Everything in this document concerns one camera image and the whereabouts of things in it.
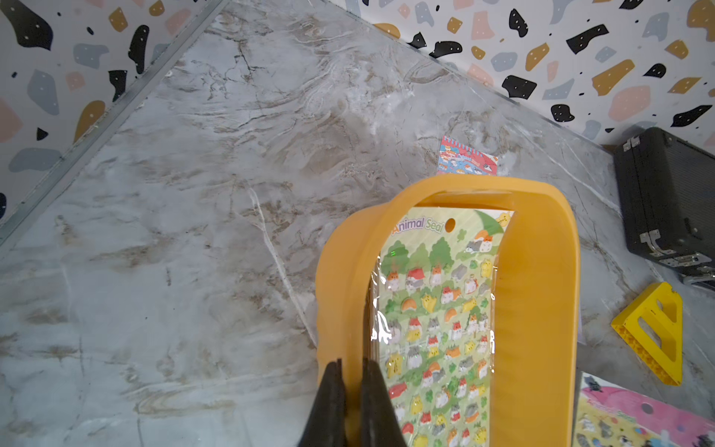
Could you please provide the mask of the yellow plastic storage box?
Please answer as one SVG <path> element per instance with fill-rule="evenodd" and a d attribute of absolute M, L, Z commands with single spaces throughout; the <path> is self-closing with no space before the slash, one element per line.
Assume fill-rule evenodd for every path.
<path fill-rule="evenodd" d="M 362 446 L 363 360 L 376 361 L 370 354 L 372 274 L 390 231 L 415 207 L 512 212 L 495 270 L 495 353 L 486 446 L 569 445 L 580 309 L 580 241 L 571 207 L 549 184 L 443 174 L 352 214 L 320 255 L 318 380 L 329 362 L 342 361 L 346 446 Z"/>

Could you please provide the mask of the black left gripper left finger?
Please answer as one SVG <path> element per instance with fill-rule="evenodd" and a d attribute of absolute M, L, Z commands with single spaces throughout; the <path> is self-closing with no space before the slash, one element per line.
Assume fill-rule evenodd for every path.
<path fill-rule="evenodd" d="M 327 364 L 298 447 L 346 445 L 346 386 L 342 361 Z"/>

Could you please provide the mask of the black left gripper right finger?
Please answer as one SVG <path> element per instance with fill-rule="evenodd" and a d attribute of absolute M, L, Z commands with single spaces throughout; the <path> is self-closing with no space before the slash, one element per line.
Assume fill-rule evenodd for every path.
<path fill-rule="evenodd" d="M 380 365 L 372 359 L 363 360 L 360 436 L 363 447 L 406 447 Z"/>

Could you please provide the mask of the red blue cat sticker sheet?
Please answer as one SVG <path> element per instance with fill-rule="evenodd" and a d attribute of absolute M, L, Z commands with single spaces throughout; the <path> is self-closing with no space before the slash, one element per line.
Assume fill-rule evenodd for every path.
<path fill-rule="evenodd" d="M 439 149 L 437 175 L 452 173 L 497 176 L 497 158 L 444 136 Z"/>

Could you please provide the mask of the green animal sticker sheet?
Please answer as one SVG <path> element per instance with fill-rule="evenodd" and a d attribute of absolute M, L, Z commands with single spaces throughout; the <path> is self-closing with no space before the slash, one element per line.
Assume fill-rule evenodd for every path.
<path fill-rule="evenodd" d="M 415 207 L 380 251 L 370 354 L 409 446 L 490 442 L 495 270 L 511 218 Z"/>

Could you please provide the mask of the pink yellow cat sticker sheet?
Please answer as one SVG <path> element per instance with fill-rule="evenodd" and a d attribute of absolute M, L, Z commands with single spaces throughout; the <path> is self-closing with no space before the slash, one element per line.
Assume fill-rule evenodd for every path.
<path fill-rule="evenodd" d="M 712 446 L 714 423 L 580 372 L 573 446 Z"/>

